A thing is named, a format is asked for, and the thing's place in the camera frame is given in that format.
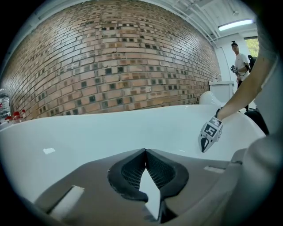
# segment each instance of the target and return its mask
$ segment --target ceiling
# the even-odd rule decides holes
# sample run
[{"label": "ceiling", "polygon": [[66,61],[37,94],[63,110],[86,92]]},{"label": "ceiling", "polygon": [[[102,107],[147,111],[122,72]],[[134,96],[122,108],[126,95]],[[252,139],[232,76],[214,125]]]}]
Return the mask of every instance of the ceiling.
[{"label": "ceiling", "polygon": [[[0,77],[10,56],[21,41],[38,24],[51,15],[86,0],[46,0],[22,25],[8,48],[2,62]],[[218,27],[230,22],[255,19],[254,13],[240,0],[141,0],[163,7],[192,24],[206,39],[214,42],[222,37],[242,33],[243,36],[255,36],[256,25],[249,24],[237,28],[219,31]]]}]

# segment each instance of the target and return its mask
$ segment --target white bathtub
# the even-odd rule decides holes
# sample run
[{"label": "white bathtub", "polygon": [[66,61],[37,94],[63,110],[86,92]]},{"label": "white bathtub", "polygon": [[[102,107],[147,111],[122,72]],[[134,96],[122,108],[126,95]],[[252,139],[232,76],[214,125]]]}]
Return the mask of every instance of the white bathtub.
[{"label": "white bathtub", "polygon": [[265,136],[251,119],[235,113],[223,121],[220,140],[201,153],[200,129],[217,108],[180,105],[22,122],[0,131],[2,164],[15,190],[34,202],[52,184],[93,160],[153,148],[229,161],[235,151]]}]

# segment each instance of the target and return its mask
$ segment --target black cap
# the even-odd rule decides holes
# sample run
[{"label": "black cap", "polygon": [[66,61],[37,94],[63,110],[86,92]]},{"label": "black cap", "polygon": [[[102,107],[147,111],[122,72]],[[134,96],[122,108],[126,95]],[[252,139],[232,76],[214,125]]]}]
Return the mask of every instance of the black cap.
[{"label": "black cap", "polygon": [[237,44],[237,43],[235,43],[235,42],[233,42],[231,46],[233,47],[233,45],[238,46],[238,44]]}]

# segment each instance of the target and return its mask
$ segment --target white t-shirt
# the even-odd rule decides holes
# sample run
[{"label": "white t-shirt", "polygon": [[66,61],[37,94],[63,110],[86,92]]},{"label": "white t-shirt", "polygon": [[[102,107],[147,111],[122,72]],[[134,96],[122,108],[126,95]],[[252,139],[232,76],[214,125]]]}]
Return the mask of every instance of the white t-shirt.
[{"label": "white t-shirt", "polygon": [[[242,53],[236,55],[235,66],[238,68],[238,70],[245,66],[244,63],[249,63],[248,57]],[[244,81],[248,77],[249,71],[239,72],[239,75],[241,77],[241,80]]]}]

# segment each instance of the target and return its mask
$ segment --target ceiling light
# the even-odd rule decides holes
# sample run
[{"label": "ceiling light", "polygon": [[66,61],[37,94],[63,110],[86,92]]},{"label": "ceiling light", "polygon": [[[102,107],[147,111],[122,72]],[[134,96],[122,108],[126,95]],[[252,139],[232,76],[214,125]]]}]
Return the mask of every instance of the ceiling light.
[{"label": "ceiling light", "polygon": [[220,31],[223,31],[223,30],[227,30],[227,29],[232,28],[232,27],[242,26],[242,25],[251,24],[251,23],[253,23],[252,19],[246,19],[246,20],[241,20],[241,21],[229,23],[229,24],[226,24],[226,25],[221,25],[221,26],[218,27],[218,29]]}]

